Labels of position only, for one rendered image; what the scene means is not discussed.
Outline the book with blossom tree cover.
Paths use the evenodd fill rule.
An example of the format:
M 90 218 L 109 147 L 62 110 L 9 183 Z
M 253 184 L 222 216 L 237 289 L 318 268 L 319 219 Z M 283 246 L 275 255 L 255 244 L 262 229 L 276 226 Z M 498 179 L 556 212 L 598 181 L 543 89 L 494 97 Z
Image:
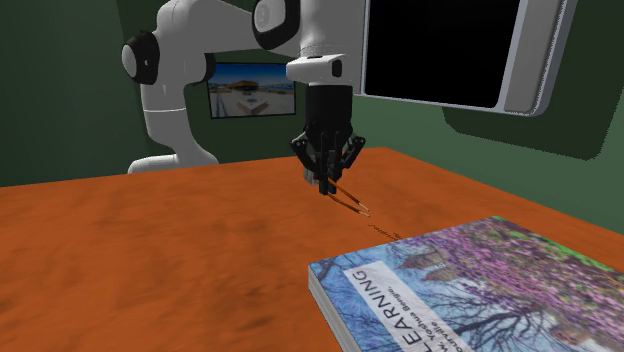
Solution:
M 313 262 L 342 352 L 624 352 L 624 273 L 494 216 Z

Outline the wall picture of beach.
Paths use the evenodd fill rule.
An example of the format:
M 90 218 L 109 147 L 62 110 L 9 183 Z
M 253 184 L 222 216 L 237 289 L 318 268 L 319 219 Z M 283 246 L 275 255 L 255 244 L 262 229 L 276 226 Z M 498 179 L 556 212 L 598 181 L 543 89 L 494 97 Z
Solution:
M 207 89 L 212 119 L 296 113 L 296 86 L 285 63 L 217 63 Z

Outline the white framed dark window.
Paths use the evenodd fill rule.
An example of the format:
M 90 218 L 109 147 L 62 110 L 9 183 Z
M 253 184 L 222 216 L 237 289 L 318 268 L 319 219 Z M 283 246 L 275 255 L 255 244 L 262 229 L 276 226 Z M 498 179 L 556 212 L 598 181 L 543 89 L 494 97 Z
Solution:
M 366 0 L 360 93 L 538 116 L 578 1 Z

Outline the orange chopstick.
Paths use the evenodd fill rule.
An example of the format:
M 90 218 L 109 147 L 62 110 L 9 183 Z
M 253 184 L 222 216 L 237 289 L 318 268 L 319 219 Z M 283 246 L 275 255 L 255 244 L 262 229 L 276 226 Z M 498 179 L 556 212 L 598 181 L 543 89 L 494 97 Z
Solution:
M 364 210 L 360 210 L 359 208 L 356 208 L 356 207 L 354 207 L 354 206 L 352 206 L 352 205 L 350 205 L 350 204 L 347 204 L 346 202 L 344 202 L 344 201 L 342 201 L 342 200 L 338 199 L 337 197 L 335 197 L 333 194 L 327 194 L 327 196 L 328 196 L 330 199 L 332 199 L 333 201 L 335 201 L 336 203 L 338 203 L 338 204 L 340 204 L 340 205 L 342 205 L 342 206 L 344 206 L 344 207 L 348 208 L 349 210 L 354 211 L 355 213 L 358 213 L 358 214 L 363 215 L 363 216 L 366 216 L 366 217 L 370 217 L 370 214 L 369 214 L 369 213 L 367 213 L 366 211 L 364 211 Z
M 353 203 L 357 204 L 360 210 L 364 210 L 367 213 L 370 212 L 370 209 L 365 206 L 359 199 L 357 199 L 354 195 L 352 195 L 350 192 L 348 192 L 346 189 L 344 189 L 343 187 L 341 187 L 340 185 L 337 184 L 336 181 L 333 181 L 331 178 L 328 178 L 327 181 L 329 182 L 329 184 L 331 184 L 337 191 L 341 192 L 342 194 L 344 194 L 346 197 L 348 197 Z

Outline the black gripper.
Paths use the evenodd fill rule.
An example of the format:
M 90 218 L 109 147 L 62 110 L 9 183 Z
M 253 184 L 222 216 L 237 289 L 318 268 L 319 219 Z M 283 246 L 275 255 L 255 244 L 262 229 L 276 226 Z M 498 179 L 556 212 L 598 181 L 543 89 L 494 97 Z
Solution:
M 290 141 L 290 147 L 304 167 L 304 179 L 317 186 L 322 195 L 329 194 L 327 160 L 321 152 L 308 150 L 321 144 L 325 132 L 334 148 L 329 151 L 329 179 L 338 181 L 349 169 L 366 144 L 366 139 L 353 133 L 351 125 L 353 87 L 350 85 L 315 85 L 306 87 L 305 132 Z

